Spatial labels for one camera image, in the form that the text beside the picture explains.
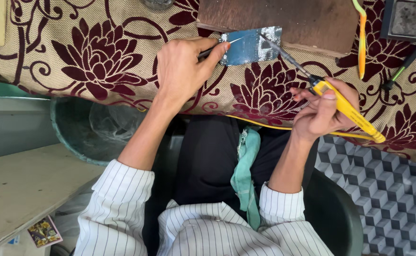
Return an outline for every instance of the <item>gray wall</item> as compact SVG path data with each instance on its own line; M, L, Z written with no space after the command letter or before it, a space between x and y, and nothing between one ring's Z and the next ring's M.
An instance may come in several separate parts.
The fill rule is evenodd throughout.
M50 101L0 98L0 156L56 143Z

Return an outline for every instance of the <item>finger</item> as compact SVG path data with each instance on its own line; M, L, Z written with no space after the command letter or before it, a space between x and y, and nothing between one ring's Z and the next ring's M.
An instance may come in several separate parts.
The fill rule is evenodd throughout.
M206 57L206 60L200 62L200 68L205 70L205 72L209 73L209 76L211 76L211 72L213 72L214 67L216 67L216 64L221 60L222 56L229 48L229 42L223 42L216 45L208 57Z
M346 98L346 100L348 100L348 102L350 102L356 110L360 110L360 101L357 90L353 89L342 80L331 77L325 77L325 79L332 84L333 87L336 88L336 90L338 90L339 93L342 94L342 96L344 96L344 98Z
M291 91L291 93L292 93L292 94L298 94L298 93L300 93L302 90L303 90L303 89L301 89L301 88L296 88L296 87L291 87L291 88L290 88L290 91Z
M185 40L189 40L189 41L193 41L193 40L197 40L203 37L188 37L188 38L184 38Z
M327 90L319 100L319 108L314 118L320 130L327 130L331 119L336 114L336 95L334 90Z
M319 95L313 95L308 89L302 90L297 96L294 97L294 99L297 98L296 101L301 101L303 99L306 99L310 102L314 102L318 99L320 99Z
M199 38L192 41L195 43L198 53L208 50L217 44L216 38Z

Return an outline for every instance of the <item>wooden shelf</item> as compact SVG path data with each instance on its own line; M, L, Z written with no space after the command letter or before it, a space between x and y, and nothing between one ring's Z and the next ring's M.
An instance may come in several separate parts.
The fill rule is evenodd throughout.
M0 157L0 245L92 186L104 168L63 144Z

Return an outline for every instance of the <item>person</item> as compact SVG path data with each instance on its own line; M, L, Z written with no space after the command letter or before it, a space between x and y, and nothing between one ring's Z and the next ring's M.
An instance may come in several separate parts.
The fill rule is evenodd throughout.
M230 44L213 38L171 40L157 53L159 90L117 160L97 183L79 216L80 236L74 255L146 255L142 229L145 202L151 194L150 171L171 119L207 80ZM215 46L199 61L203 50ZM356 90L326 79L359 109ZM310 104L295 117L291 132L261 128L262 142L251 167L259 197L261 224L254 231L239 210L230 184L238 162L239 126L225 116L194 116L185 133L173 200L159 215L158 255L332 255L303 214L303 190L314 168L309 154L315 141L335 130L353 127L336 111L336 96L314 96L291 88L295 101Z

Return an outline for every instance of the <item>striped shirt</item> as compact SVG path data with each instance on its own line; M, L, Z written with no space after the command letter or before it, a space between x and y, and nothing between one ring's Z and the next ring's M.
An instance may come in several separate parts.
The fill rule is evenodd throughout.
M92 187L80 214L76 256L147 255L142 228L154 172L113 160ZM303 191L284 194L262 186L258 232L224 202L179 206L171 200L159 215L158 255L333 254L305 221Z

